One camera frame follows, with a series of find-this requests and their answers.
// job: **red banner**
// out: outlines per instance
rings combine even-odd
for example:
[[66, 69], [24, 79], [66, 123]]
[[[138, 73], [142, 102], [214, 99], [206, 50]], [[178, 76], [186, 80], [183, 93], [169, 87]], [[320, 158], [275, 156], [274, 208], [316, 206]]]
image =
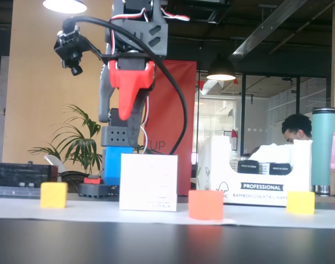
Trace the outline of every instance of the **red banner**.
[[[188, 195], [193, 149], [196, 62], [164, 61], [179, 84], [188, 107], [188, 128], [175, 154], [178, 155], [178, 195]], [[146, 123], [148, 149], [169, 154], [183, 127], [183, 109], [177, 92], [158, 69], [156, 85], [149, 95], [149, 119]]]

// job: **blue block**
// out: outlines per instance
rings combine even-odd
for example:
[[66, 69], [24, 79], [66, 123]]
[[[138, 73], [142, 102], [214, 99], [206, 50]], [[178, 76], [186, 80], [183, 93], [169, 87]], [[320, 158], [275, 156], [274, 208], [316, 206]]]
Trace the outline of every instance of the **blue block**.
[[132, 147], [106, 147], [105, 152], [105, 184], [119, 185], [121, 178], [121, 154], [133, 153]]

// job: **man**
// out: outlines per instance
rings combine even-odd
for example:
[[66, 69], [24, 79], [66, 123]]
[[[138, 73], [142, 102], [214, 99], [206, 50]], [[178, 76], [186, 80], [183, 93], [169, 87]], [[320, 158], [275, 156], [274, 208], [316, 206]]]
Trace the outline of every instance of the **man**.
[[295, 139], [310, 140], [311, 121], [309, 117], [303, 114], [289, 116], [282, 123], [282, 134], [289, 144], [293, 144]]

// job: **red and white wire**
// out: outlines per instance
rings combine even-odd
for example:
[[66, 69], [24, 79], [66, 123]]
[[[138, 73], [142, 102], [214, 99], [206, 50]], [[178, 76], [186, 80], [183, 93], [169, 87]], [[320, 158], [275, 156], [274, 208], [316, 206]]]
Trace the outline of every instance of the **red and white wire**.
[[144, 129], [144, 125], [146, 124], [147, 122], [147, 118], [148, 118], [148, 115], [149, 115], [149, 96], [147, 96], [146, 98], [146, 103], [145, 103], [145, 117], [144, 117], [144, 120], [143, 120], [143, 123], [141, 123], [140, 125], [140, 128], [141, 130], [143, 130], [144, 132], [144, 135], [145, 135], [145, 146], [144, 146], [144, 149], [143, 149], [143, 154], [145, 153], [146, 149], [147, 149], [147, 133]]
[[[144, 16], [145, 21], [149, 21], [147, 14], [146, 14], [146, 9], [145, 7], [140, 11], [140, 13], [137, 14], [120, 14], [120, 15], [114, 15], [113, 17], [111, 17], [111, 20], [115, 20], [115, 19], [132, 19], [132, 18], [141, 18], [142, 16]], [[114, 41], [114, 32], [113, 30], [111, 30], [111, 44], [112, 44], [112, 49], [111, 49], [111, 55], [114, 54], [114, 50], [116, 48], [115, 45], [115, 41]]]
[[164, 18], [168, 19], [178, 19], [182, 21], [190, 21], [190, 17], [186, 15], [173, 15], [165, 11], [165, 9], [161, 8], [162, 13], [165, 15]]

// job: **black lamp shade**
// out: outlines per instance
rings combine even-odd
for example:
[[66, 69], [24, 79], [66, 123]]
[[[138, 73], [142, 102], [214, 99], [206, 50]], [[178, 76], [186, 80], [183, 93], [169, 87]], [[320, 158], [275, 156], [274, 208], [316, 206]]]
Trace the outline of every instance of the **black lamp shade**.
[[217, 81], [229, 81], [235, 79], [235, 72], [232, 63], [228, 58], [218, 55], [211, 63], [207, 78]]

